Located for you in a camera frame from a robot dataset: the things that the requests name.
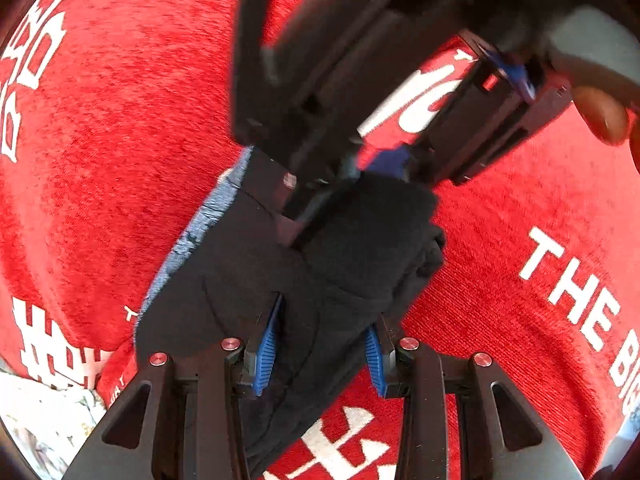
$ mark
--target blue clip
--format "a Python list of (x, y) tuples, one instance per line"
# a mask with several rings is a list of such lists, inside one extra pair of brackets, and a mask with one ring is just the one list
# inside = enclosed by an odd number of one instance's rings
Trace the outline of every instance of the blue clip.
[(366, 357), (371, 375), (371, 383), (380, 397), (386, 393), (385, 369), (382, 360), (382, 349), (376, 335), (376, 329), (370, 326), (366, 332)]
[(502, 76), (510, 83), (513, 89), (522, 97), (527, 104), (533, 104), (536, 100), (536, 88), (529, 79), (529, 74), (524, 65), (512, 65), (506, 63), (497, 51), (488, 51), (480, 46), (486, 58), (491, 61), (500, 71)]

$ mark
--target black metal bracket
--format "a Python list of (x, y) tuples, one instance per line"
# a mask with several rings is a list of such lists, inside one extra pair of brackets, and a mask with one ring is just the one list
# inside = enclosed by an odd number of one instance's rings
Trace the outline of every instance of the black metal bracket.
[(456, 396), (462, 480), (584, 480), (555, 435), (487, 353), (438, 354), (382, 316), (385, 397), (404, 397), (396, 480), (447, 479), (446, 394)]
[(234, 381), (243, 352), (230, 338), (177, 362), (152, 355), (63, 478), (249, 480)]
[(305, 0), (267, 48), (268, 4), (241, 0), (233, 132), (296, 177), (282, 214), (303, 224), (341, 189), (357, 128), (457, 34), (481, 61), (420, 133), (410, 180), (467, 182), (562, 113), (574, 84), (640, 109), (639, 29), (618, 0)]

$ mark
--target triangular cutout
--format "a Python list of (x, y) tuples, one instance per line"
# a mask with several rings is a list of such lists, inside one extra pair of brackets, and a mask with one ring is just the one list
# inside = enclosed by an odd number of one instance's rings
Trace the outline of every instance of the triangular cutout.
[(542, 434), (508, 391), (500, 383), (495, 383), (492, 391), (506, 448), (518, 451), (541, 444)]
[(140, 389), (136, 392), (136, 395), (120, 411), (120, 416), (102, 436), (102, 441), (105, 444), (127, 449), (136, 449), (138, 447), (150, 392), (151, 384), (140, 384)]

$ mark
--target gray fabric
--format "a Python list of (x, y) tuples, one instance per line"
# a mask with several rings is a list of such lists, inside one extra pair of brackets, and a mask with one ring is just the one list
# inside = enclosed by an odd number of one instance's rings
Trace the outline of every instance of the gray fabric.
[(136, 321), (136, 330), (134, 331), (134, 343), (136, 341), (136, 332), (140, 325), (140, 320), (142, 320), (142, 317), (158, 295), (158, 292), (160, 292), (171, 275), (180, 269), (187, 261), (196, 247), (200, 245), (202, 238), (209, 228), (213, 227), (218, 220), (220, 220), (225, 211), (233, 203), (242, 183), (251, 152), (252, 148), (242, 150), (231, 173), (204, 199), (204, 202), (196, 211), (185, 230), (177, 239), (174, 247), (165, 258), (140, 306), (140, 314)]

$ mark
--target white number print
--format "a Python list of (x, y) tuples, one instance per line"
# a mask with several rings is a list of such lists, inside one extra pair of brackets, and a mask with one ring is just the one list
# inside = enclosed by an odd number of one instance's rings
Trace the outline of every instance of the white number print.
[[(456, 61), (464, 60), (468, 63), (475, 61), (473, 57), (460, 49), (456, 51), (453, 59)], [(437, 114), (437, 112), (430, 111), (429, 108), (447, 94), (455, 91), (462, 82), (462, 79), (446, 81), (447, 77), (455, 71), (456, 67), (452, 64), (427, 72), (416, 70), (359, 126), (360, 136), (365, 137), (407, 104), (409, 106), (398, 118), (398, 126), (410, 134), (420, 132)]]
[[(2, 119), (0, 121), (2, 127), (0, 155), (7, 156), (14, 163), (18, 162), (16, 148), (22, 115), (18, 111), (16, 91), (13, 90), (7, 95), (8, 87), (15, 83), (37, 90), (42, 74), (66, 34), (66, 30), (62, 28), (65, 13), (59, 12), (52, 16), (62, 0), (54, 0), (46, 10), (40, 7), (40, 1), (36, 0), (28, 10), (0, 56), (0, 59), (14, 61), (9, 79), (0, 83), (0, 118)], [(45, 44), (49, 46), (39, 65), (32, 67), (33, 56), (45, 39), (47, 40)]]
[(24, 343), (24, 350), (20, 351), (22, 364), (33, 379), (59, 390), (70, 386), (95, 388), (96, 377), (112, 352), (71, 346), (55, 321), (51, 321), (51, 335), (47, 334), (44, 310), (35, 305), (31, 305), (28, 324), (26, 302), (16, 298), (14, 318)]
[[(361, 438), (360, 448), (364, 455), (364, 461), (358, 465), (353, 465), (349, 462), (345, 456), (340, 453), (340, 448), (352, 438), (355, 438), (374, 417), (371, 412), (364, 408), (349, 408), (345, 406), (342, 410), (347, 419), (349, 428), (347, 432), (335, 442), (331, 442), (322, 431), (324, 424), (322, 419), (318, 420), (302, 436), (302, 442), (305, 443), (313, 455), (313, 458), (295, 471), (288, 473), (286, 475), (288, 480), (298, 478), (316, 464), (321, 465), (334, 480), (350, 480), (386, 453), (389, 446), (384, 442)], [(379, 465), (377, 469), (378, 480), (392, 480), (396, 474), (395, 464)], [(265, 471), (264, 480), (280, 479), (276, 475)]]

